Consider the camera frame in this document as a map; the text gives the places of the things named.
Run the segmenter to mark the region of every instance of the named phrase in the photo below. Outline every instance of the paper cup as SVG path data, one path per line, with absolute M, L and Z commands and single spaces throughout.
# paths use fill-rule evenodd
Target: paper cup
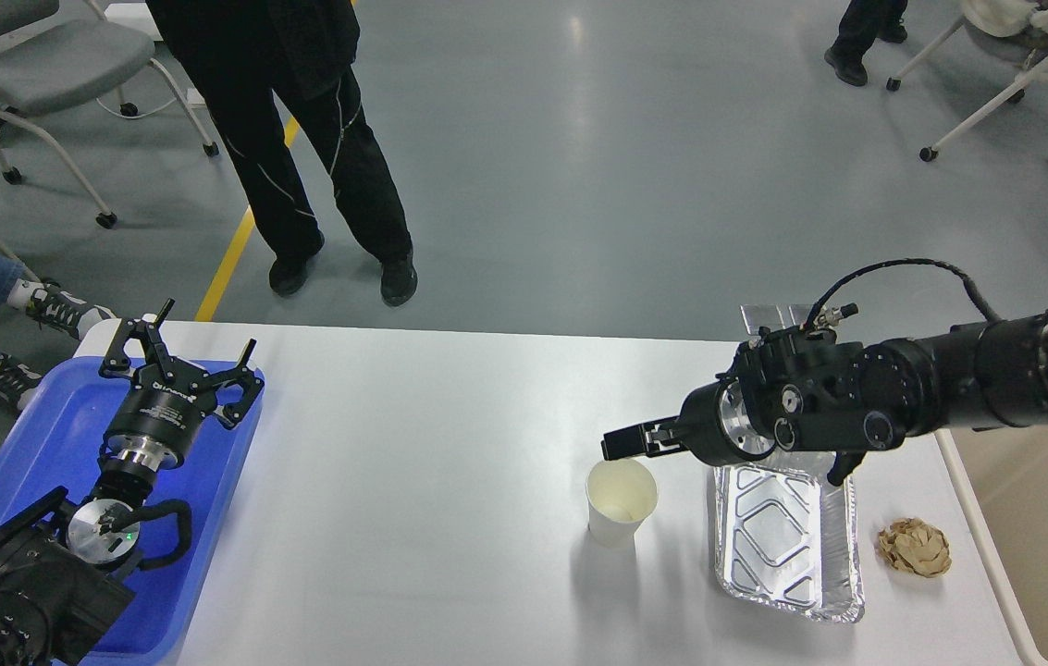
M 594 465 L 586 480 L 590 502 L 590 536 L 596 543 L 620 547 L 655 511 L 655 477 L 633 459 L 607 459 Z

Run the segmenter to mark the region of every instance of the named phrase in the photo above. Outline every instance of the aluminum foil tray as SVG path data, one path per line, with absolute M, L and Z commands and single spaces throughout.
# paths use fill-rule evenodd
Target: aluminum foil tray
M 824 479 L 832 458 L 774 452 L 715 469 L 714 567 L 727 594 L 820 623 L 861 619 L 853 482 Z

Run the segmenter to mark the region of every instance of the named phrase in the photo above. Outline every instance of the white desk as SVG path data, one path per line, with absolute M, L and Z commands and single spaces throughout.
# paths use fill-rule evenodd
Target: white desk
M 78 356 L 102 356 L 114 321 Z M 1019 663 L 933 437 L 856 472 L 866 616 L 809 623 L 715 582 L 705 479 L 643 459 L 634 549 L 587 538 L 604 431 L 679 411 L 727 342 L 168 322 L 184 358 L 257 338 L 268 380 L 182 666 Z M 892 519 L 949 536 L 942 578 L 874 555 Z

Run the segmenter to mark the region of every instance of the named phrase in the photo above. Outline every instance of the yellow floor line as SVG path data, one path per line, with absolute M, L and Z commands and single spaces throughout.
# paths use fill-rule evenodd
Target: yellow floor line
M 289 119 L 286 123 L 286 148 L 294 144 L 298 137 L 298 122 Z M 224 298 L 224 291 L 227 289 L 227 282 L 232 281 L 232 276 L 236 273 L 236 264 L 240 262 L 240 255 L 244 254 L 244 245 L 248 244 L 249 237 L 256 229 L 256 218 L 253 216 L 253 208 L 244 210 L 244 216 L 240 219 L 240 227 L 236 228 L 236 235 L 232 236 L 232 243 L 227 244 L 227 252 L 224 253 L 223 260 L 219 261 L 219 268 L 211 279 L 208 292 L 202 296 L 202 304 L 199 304 L 199 311 L 195 313 L 194 321 L 211 321 L 219 307 L 219 301 Z

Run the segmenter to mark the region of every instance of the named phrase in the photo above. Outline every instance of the crumpled paper ball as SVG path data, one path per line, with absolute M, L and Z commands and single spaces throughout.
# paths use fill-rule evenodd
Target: crumpled paper ball
M 941 576 L 951 568 L 947 537 L 918 518 L 894 520 L 878 532 L 878 553 L 893 568 L 925 578 Z

